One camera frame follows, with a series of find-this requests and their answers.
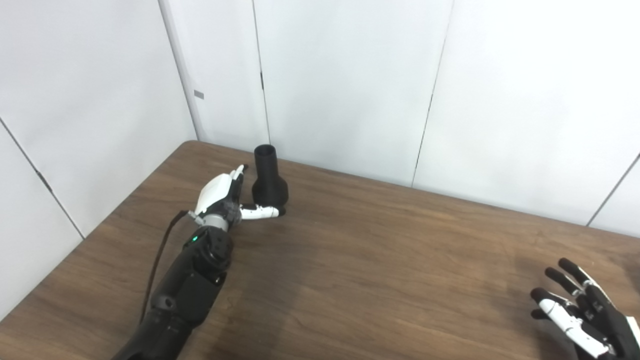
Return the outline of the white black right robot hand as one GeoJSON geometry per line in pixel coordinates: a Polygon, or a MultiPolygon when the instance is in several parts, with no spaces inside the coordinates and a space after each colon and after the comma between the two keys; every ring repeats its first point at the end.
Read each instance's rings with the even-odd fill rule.
{"type": "Polygon", "coordinates": [[[575,360],[638,360],[639,326],[633,316],[617,308],[601,285],[566,257],[559,269],[548,267],[544,275],[573,298],[543,287],[530,291],[537,308],[530,316],[551,322],[571,342],[575,360]]]}

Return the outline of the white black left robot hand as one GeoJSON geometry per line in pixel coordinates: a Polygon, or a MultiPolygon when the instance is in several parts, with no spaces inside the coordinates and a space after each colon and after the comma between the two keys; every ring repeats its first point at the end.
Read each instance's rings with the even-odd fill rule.
{"type": "Polygon", "coordinates": [[[241,164],[229,173],[219,174],[202,188],[195,209],[189,213],[197,226],[228,231],[243,220],[279,218],[286,214],[281,206],[240,202],[244,171],[248,167],[241,164]]]}

